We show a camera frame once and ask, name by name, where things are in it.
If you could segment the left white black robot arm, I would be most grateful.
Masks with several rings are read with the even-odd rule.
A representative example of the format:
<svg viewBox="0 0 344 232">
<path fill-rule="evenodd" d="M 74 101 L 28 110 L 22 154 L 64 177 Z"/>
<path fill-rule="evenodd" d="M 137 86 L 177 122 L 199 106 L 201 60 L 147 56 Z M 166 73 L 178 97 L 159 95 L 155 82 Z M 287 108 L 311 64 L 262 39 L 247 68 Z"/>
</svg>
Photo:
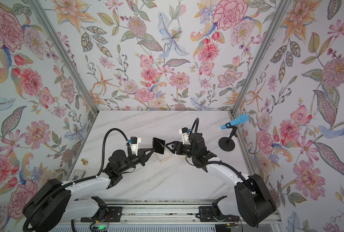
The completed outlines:
<svg viewBox="0 0 344 232">
<path fill-rule="evenodd" d="M 108 215 L 107 204 L 95 193 L 117 185 L 124 172 L 138 164 L 145 165 L 154 152 L 154 148 L 140 148 L 137 155 L 129 158 L 124 151 L 115 151 L 104 170 L 105 177 L 49 180 L 24 206 L 23 231 L 48 232 L 61 222 L 77 218 L 103 220 Z"/>
</svg>

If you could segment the black foam necklace insert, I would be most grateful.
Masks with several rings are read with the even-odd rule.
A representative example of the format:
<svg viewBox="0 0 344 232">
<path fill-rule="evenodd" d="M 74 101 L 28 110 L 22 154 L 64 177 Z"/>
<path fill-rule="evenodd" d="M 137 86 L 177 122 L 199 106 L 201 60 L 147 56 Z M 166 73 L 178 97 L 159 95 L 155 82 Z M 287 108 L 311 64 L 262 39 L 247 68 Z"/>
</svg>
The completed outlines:
<svg viewBox="0 0 344 232">
<path fill-rule="evenodd" d="M 154 152 L 163 155 L 165 151 L 165 144 L 165 140 L 154 137 L 152 141 L 152 146 L 155 150 Z"/>
</svg>

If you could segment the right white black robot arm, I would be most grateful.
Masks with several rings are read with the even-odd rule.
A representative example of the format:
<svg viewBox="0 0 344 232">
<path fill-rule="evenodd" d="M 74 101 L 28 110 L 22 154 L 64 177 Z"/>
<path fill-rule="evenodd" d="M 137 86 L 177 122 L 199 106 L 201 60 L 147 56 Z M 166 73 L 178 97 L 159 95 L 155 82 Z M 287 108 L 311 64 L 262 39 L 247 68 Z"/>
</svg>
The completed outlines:
<svg viewBox="0 0 344 232">
<path fill-rule="evenodd" d="M 276 204 L 259 175 L 243 174 L 223 162 L 207 149 L 202 133 L 184 133 L 182 138 L 181 142 L 163 142 L 162 146 L 172 154 L 191 158 L 193 166 L 216 176 L 234 191 L 233 196 L 221 196 L 211 207 L 200 208 L 201 221 L 223 222 L 230 217 L 258 227 L 276 211 Z"/>
</svg>

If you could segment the cream jewelry box base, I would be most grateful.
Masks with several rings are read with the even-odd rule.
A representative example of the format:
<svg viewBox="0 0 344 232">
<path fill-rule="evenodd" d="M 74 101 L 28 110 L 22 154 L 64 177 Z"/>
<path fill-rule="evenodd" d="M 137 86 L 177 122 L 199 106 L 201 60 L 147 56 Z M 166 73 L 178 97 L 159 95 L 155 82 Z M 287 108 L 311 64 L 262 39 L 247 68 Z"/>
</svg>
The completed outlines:
<svg viewBox="0 0 344 232">
<path fill-rule="evenodd" d="M 163 163 L 172 158 L 172 154 L 169 151 L 165 151 L 164 154 L 157 153 L 156 157 L 160 163 Z"/>
</svg>

